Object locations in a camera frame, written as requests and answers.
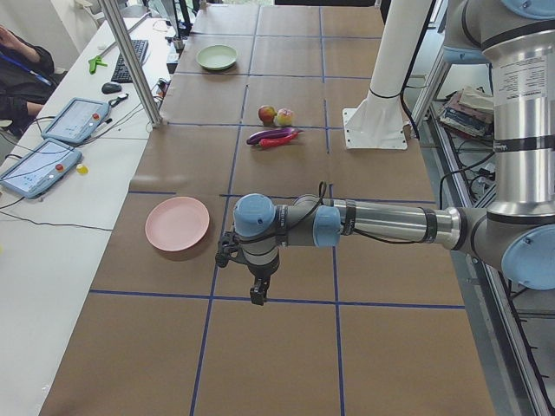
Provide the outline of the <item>robot arm near pink plate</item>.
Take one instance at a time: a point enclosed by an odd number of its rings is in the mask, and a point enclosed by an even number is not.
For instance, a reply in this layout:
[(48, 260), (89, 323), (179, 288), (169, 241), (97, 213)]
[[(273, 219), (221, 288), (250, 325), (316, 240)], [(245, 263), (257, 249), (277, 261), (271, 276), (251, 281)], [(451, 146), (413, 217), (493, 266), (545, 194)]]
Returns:
[(479, 258), (530, 289), (554, 286), (554, 4), (452, 1), (443, 48), (450, 62), (493, 67), (495, 199), (485, 208), (373, 204), (305, 195), (275, 205), (243, 196), (216, 262), (242, 263), (263, 304), (280, 247), (330, 247), (358, 234), (392, 244), (437, 243)]

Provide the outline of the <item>black gripper pink side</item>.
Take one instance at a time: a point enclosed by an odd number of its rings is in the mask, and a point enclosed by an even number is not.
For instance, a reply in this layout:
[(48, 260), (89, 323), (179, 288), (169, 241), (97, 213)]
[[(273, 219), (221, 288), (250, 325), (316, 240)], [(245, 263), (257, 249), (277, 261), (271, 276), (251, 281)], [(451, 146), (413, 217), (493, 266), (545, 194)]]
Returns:
[(277, 252), (269, 252), (258, 256), (246, 253), (245, 258), (247, 260), (247, 268), (255, 276), (256, 280), (250, 288), (251, 302), (261, 303), (262, 300), (262, 303), (265, 304), (267, 302), (267, 292), (271, 276), (278, 270), (280, 264), (279, 254)]

